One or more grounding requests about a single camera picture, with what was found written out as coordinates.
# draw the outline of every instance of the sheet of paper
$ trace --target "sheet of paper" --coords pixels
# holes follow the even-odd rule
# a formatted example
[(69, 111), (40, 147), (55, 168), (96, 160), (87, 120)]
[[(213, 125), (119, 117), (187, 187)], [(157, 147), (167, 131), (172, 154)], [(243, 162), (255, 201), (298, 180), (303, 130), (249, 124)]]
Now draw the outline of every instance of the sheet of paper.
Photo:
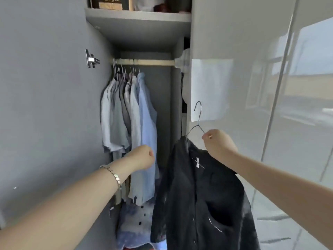
[(191, 70), (191, 121), (217, 120), (223, 118), (228, 109), (228, 88), (231, 80), (233, 60), (192, 60)]

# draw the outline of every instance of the black shirt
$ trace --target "black shirt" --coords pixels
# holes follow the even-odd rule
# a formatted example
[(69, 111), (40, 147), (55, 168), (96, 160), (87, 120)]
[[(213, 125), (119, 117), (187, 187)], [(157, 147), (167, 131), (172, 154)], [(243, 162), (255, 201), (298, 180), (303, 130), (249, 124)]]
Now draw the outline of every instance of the black shirt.
[(151, 241), (171, 250), (258, 250), (244, 187), (235, 172), (182, 137), (157, 192)]

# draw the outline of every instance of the bracelet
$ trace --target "bracelet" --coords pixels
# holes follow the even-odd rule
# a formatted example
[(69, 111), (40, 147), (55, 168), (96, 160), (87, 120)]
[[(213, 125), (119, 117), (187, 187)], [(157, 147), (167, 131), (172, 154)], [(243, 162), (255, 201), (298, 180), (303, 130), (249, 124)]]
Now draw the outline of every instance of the bracelet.
[(118, 176), (117, 174), (115, 174), (114, 172), (112, 172), (112, 171), (110, 170), (110, 167), (107, 167), (107, 166), (105, 166), (105, 165), (102, 165), (102, 166), (100, 166), (100, 168), (105, 168), (107, 171), (109, 171), (109, 172), (114, 176), (114, 178), (115, 178), (116, 181), (118, 182), (118, 189), (121, 190), (121, 189), (122, 189), (122, 182), (120, 181), (119, 176)]

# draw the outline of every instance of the light blue shirt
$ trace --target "light blue shirt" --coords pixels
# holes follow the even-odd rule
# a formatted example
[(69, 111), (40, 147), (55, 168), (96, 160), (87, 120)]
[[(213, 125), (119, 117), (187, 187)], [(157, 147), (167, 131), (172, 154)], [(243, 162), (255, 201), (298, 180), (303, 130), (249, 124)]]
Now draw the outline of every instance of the light blue shirt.
[[(141, 144), (148, 145), (152, 148), (156, 157), (157, 152), (157, 130), (156, 130), (156, 110), (150, 102), (150, 96), (147, 96), (147, 87), (144, 83), (144, 73), (138, 74), (139, 84), (139, 109), (141, 123)], [(143, 188), (140, 191), (141, 196), (136, 197), (136, 205), (141, 205), (152, 199), (155, 194), (155, 172), (156, 160), (152, 166), (146, 170), (140, 170), (139, 173), (143, 176)]]

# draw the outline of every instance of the door hinge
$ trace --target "door hinge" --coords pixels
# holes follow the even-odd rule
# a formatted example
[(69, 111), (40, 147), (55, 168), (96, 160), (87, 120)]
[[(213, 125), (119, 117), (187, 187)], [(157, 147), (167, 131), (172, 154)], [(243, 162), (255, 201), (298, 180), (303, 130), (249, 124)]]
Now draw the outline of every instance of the door hinge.
[(91, 68), (91, 66), (93, 66), (93, 68), (95, 68), (95, 65), (100, 63), (100, 60), (97, 58), (94, 58), (93, 54), (89, 54), (88, 49), (86, 49), (86, 58), (87, 58), (88, 68)]

